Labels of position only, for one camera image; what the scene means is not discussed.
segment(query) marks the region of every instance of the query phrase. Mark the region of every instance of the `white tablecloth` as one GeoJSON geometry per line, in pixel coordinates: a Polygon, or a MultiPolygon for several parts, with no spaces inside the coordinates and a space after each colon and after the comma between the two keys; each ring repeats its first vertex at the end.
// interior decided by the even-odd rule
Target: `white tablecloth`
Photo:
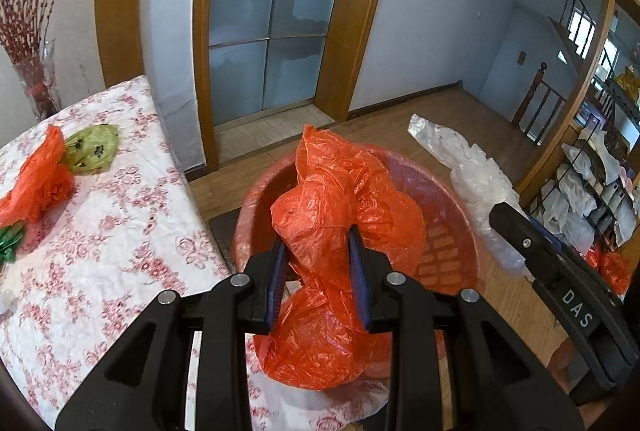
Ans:
{"type": "MultiPolygon", "coordinates": [[[[111,169],[76,177],[73,198],[28,227],[16,263],[0,270],[0,291],[11,289],[18,298],[15,310],[0,316],[0,359],[50,427],[82,379],[160,291],[194,294],[228,276],[175,167],[144,77],[89,97],[2,148],[0,196],[44,140],[47,124],[68,137],[103,122],[120,129],[111,169]]],[[[274,382],[260,371],[250,338],[247,373],[254,429],[339,430],[377,411],[386,398],[385,386],[374,381],[322,393],[274,382]]]]}

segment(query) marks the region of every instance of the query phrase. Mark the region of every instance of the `orange plastic bag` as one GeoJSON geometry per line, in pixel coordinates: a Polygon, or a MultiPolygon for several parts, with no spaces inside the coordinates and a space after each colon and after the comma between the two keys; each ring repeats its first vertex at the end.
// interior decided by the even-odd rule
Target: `orange plastic bag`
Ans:
{"type": "Polygon", "coordinates": [[[271,206],[273,228],[293,254],[303,287],[283,303],[271,335],[254,337],[264,372],[305,389],[328,389],[384,367],[389,335],[362,328],[351,292],[347,232],[415,275],[426,228],[420,207],[393,185],[369,151],[305,126],[296,151],[298,186],[271,206]]]}
{"type": "Polygon", "coordinates": [[[44,142],[22,164],[14,188],[0,200],[0,227],[17,221],[34,222],[74,191],[74,177],[59,164],[65,140],[57,126],[47,126],[44,142]]]}
{"type": "Polygon", "coordinates": [[[625,260],[617,252],[607,252],[602,256],[600,275],[618,296],[623,295],[631,285],[631,273],[625,260]]]}

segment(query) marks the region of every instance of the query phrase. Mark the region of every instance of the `green plastic bag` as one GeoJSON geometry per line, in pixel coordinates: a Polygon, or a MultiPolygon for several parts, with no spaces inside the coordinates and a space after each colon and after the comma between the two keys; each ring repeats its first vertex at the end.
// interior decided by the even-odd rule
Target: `green plastic bag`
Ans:
{"type": "Polygon", "coordinates": [[[0,229],[0,265],[15,261],[15,249],[20,246],[24,237],[24,223],[19,221],[0,229]]]}
{"type": "Polygon", "coordinates": [[[109,169],[118,149],[118,127],[95,124],[65,140],[62,164],[74,175],[101,173],[109,169]]]}

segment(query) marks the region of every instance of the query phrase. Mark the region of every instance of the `glass vase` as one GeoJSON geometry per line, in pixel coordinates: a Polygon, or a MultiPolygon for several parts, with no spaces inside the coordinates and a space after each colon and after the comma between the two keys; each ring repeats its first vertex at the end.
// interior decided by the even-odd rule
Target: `glass vase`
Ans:
{"type": "Polygon", "coordinates": [[[54,47],[53,40],[47,41],[37,53],[14,65],[24,95],[38,121],[50,118],[62,109],[56,86],[54,47]]]}

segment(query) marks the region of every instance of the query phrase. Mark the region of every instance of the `window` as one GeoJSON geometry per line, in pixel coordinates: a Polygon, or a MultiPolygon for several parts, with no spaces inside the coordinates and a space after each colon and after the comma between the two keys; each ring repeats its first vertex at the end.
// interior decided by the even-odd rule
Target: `window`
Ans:
{"type": "MultiPolygon", "coordinates": [[[[587,57],[587,52],[589,51],[589,47],[591,45],[591,40],[593,40],[593,34],[595,34],[595,24],[591,27],[590,18],[578,11],[574,10],[574,15],[571,18],[571,23],[569,24],[569,39],[574,41],[576,45],[578,45],[576,52],[578,54],[582,54],[582,59],[587,57]]],[[[604,67],[607,71],[607,74],[611,72],[611,69],[616,65],[616,58],[618,57],[618,49],[617,47],[607,39],[604,42],[604,50],[602,51],[602,56],[598,63],[604,67]]],[[[558,59],[561,61],[564,60],[564,57],[558,55],[558,59]]]]}
{"type": "Polygon", "coordinates": [[[600,58],[600,64],[604,66],[607,74],[609,74],[611,72],[611,69],[616,65],[617,58],[617,47],[607,39],[604,42],[604,50],[602,51],[602,57],[600,58]]]}
{"type": "Polygon", "coordinates": [[[587,52],[595,33],[595,27],[592,28],[591,25],[591,20],[586,14],[574,10],[574,15],[569,24],[569,32],[571,33],[569,39],[578,45],[576,52],[582,54],[582,59],[587,57],[587,52]]]}

